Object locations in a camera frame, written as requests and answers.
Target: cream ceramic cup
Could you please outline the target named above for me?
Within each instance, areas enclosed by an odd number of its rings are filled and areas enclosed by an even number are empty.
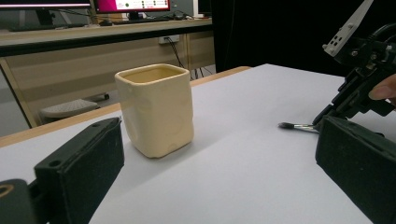
[[[190,71],[153,64],[115,75],[129,138],[149,158],[188,144],[194,135]]]

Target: monitor screen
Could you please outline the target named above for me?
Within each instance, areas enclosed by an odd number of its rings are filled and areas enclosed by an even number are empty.
[[[53,24],[52,9],[91,8],[90,0],[0,0],[0,10],[35,10],[41,25]]]
[[[94,0],[96,13],[170,11],[170,0]]]
[[[90,8],[90,0],[1,0],[0,9],[66,9]]]

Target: desk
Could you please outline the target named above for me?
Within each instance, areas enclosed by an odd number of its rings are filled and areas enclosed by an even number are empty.
[[[0,66],[32,127],[40,109],[116,89],[114,75],[153,63],[185,68],[215,63],[212,20],[163,21],[0,34]]]
[[[121,124],[125,165],[91,223],[371,223],[316,165],[318,135],[277,128],[312,122],[343,82],[264,64],[195,86],[192,142],[157,160],[134,149]],[[0,148],[0,179],[33,181],[57,147],[121,116],[110,112]],[[394,141],[395,116],[353,121]]]

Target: cable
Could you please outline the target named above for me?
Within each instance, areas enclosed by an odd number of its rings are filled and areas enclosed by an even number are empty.
[[[396,39],[396,35],[390,36],[390,37],[385,41],[385,43],[391,42],[392,39]]]
[[[232,12],[232,16],[231,16],[231,30],[230,30],[230,35],[229,35],[225,59],[224,59],[224,68],[226,68],[226,65],[227,65],[228,55],[229,55],[230,46],[231,46],[231,39],[233,37],[233,23],[234,23],[234,18],[235,18],[234,15],[235,15],[235,0],[233,0],[233,12]]]
[[[394,30],[394,29],[396,29],[396,23],[386,24],[386,25],[382,26],[381,28],[379,28],[378,30],[376,30],[371,35],[369,35],[368,39],[369,40],[377,40],[380,35],[384,34],[385,32],[387,32],[389,30]]]
[[[85,16],[85,17],[89,17],[90,19],[92,18],[96,18],[96,19],[101,19],[101,20],[108,20],[108,19],[119,19],[120,17],[108,17],[108,16],[98,16],[98,15],[91,15],[91,14],[84,14],[84,13],[79,13],[73,10],[69,10],[69,9],[56,9],[54,11],[59,11],[59,12],[64,12],[64,13],[69,13],[69,14],[74,14],[74,15],[79,15],[79,16]]]
[[[206,67],[204,67],[204,69],[205,69],[208,73],[210,73],[210,75],[213,75],[213,73],[212,73],[209,69],[207,69]]]
[[[200,72],[201,72],[201,77],[204,77],[204,73],[202,72],[202,68],[199,68]]]
[[[171,47],[172,47],[172,49],[173,49],[173,51],[174,51],[174,53],[175,53],[175,55],[176,55],[176,57],[177,57],[178,65],[179,65],[180,67],[184,68],[183,63],[182,63],[181,60],[178,58],[178,53],[177,53],[177,49],[176,49],[175,43],[172,41],[172,39],[171,39],[170,37],[166,37],[165,39],[169,42],[169,44],[171,44]]]
[[[183,12],[183,11],[180,11],[180,10],[168,12],[168,13],[165,13],[165,14],[163,14],[163,15],[161,15],[161,16],[158,16],[158,17],[164,17],[164,18],[173,20],[174,18],[177,17],[177,13],[180,13],[180,14],[181,14],[181,18],[184,19],[184,20],[188,20],[188,17],[190,17],[190,20],[193,20],[193,19],[194,19],[193,16],[191,16],[191,15],[189,15],[189,14]],[[155,18],[155,17],[150,16],[150,15],[149,15],[148,13],[146,13],[146,12],[145,12],[145,14],[146,14],[146,16],[149,16],[149,17],[151,17],[151,18]]]

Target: human hand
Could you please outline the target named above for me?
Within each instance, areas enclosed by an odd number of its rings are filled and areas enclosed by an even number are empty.
[[[369,92],[372,100],[389,99],[396,105],[396,74],[385,78]]]

